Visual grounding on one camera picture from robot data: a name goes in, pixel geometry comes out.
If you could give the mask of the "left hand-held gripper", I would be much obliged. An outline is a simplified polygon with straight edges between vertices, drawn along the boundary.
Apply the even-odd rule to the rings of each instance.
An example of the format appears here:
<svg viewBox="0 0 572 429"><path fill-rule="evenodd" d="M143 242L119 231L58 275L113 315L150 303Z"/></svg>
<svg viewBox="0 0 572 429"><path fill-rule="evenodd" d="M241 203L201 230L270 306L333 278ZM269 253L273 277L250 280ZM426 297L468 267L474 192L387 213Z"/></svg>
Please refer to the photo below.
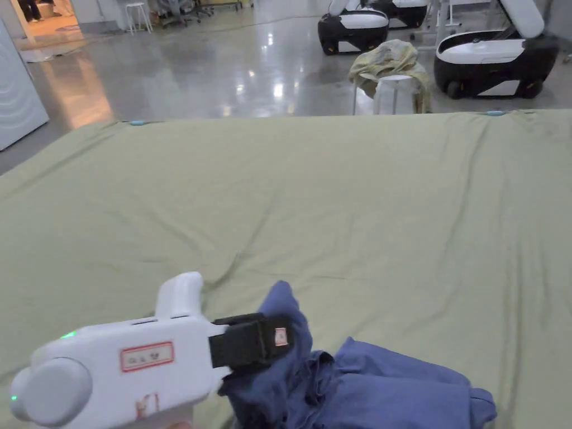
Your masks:
<svg viewBox="0 0 572 429"><path fill-rule="evenodd" d="M217 325L201 310L203 280L167 280L155 314L79 328L36 350L9 389L9 407L34 428L169 428L224 377L267 355L263 324Z"/></svg>

